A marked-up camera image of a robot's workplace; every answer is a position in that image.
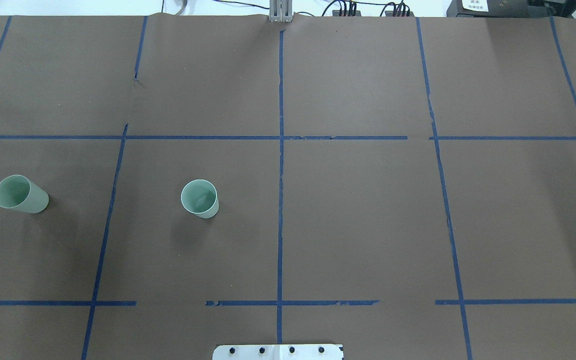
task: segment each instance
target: label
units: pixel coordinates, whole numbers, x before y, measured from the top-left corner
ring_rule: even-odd
[[[487,0],[461,0],[461,5],[473,12],[488,12]]]

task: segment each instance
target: wire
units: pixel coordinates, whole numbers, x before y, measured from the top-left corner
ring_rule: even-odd
[[[381,18],[381,16],[386,12],[386,8],[390,7],[392,5],[392,11],[394,12],[395,9],[397,9],[397,4],[395,4],[394,2],[389,2],[386,5],[383,6],[383,9],[381,9],[381,13],[379,14],[379,17]]]
[[[240,5],[246,5],[247,7],[256,7],[259,9],[270,10],[270,7],[265,7],[265,6],[256,5],[256,4],[249,4],[247,2],[238,2],[238,1],[229,1],[229,0],[213,0],[213,2],[227,3],[227,4],[240,4]]]
[[[326,8],[324,9],[324,12],[321,13],[321,16],[325,16],[325,15],[326,15],[326,12],[328,11],[328,9],[330,9],[330,7],[331,7],[334,3],[339,3],[339,12],[341,12],[341,3],[346,4],[345,1],[342,1],[342,0],[334,0],[334,1],[330,2],[330,3],[328,4],[328,6],[326,6]]]

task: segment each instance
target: cup rim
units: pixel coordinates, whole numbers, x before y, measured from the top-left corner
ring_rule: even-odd
[[[32,188],[33,188],[33,182],[30,181],[29,178],[27,178],[27,177],[25,177],[25,176],[23,176],[23,175],[19,175],[19,174],[14,174],[14,175],[6,176],[5,178],[3,178],[3,180],[0,181],[0,186],[2,186],[2,184],[3,184],[4,182],[6,182],[6,180],[8,180],[8,179],[10,179],[10,178],[23,178],[23,180],[25,180],[25,182],[28,183],[28,193],[25,195],[25,198],[23,199],[23,201],[20,202],[20,203],[18,203],[17,205],[14,205],[14,206],[2,206],[2,205],[0,204],[0,208],[2,208],[2,209],[14,209],[14,208],[17,208],[17,207],[21,207],[21,205],[22,205],[23,203],[25,203],[26,200],[28,200],[28,196],[30,195],[30,191],[32,191]]]
[[[214,201],[212,202],[212,205],[210,205],[210,207],[208,207],[207,210],[202,211],[202,212],[196,212],[196,211],[192,211],[190,209],[188,209],[184,203],[184,191],[186,190],[186,188],[188,187],[188,185],[196,183],[196,182],[200,182],[200,183],[208,183],[208,185],[210,185],[210,187],[213,189],[214,191]],[[215,207],[215,204],[217,203],[217,187],[215,187],[215,185],[213,185],[212,182],[208,181],[208,180],[204,180],[203,178],[195,178],[195,180],[192,180],[190,182],[188,182],[183,189],[181,189],[181,195],[179,196],[179,201],[181,202],[181,206],[190,214],[194,214],[194,215],[201,215],[201,214],[205,214],[207,212],[210,212],[210,210],[212,210]]]

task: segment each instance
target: metal bracket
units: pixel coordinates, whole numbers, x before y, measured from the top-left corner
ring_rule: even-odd
[[[220,345],[212,360],[344,360],[341,344]]]
[[[270,22],[290,23],[293,21],[293,0],[270,0]]]

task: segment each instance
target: light green cup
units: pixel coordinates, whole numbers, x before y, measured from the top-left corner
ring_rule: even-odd
[[[48,194],[23,175],[10,175],[0,182],[0,207],[37,214],[48,206]]]
[[[192,180],[181,190],[181,205],[190,214],[202,219],[214,217],[219,210],[219,198],[215,185],[206,180]]]

